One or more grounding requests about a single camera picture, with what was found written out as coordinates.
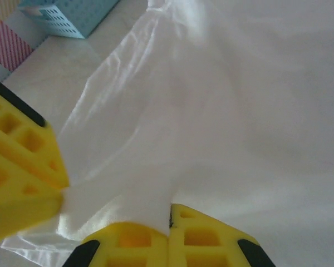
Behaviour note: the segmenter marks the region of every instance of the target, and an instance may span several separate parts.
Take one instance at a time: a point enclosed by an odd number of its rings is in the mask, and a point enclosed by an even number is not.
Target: white cloth
[[[115,221],[168,234],[171,201],[334,266],[334,0],[149,0],[58,140],[62,214],[2,245],[44,267]]]

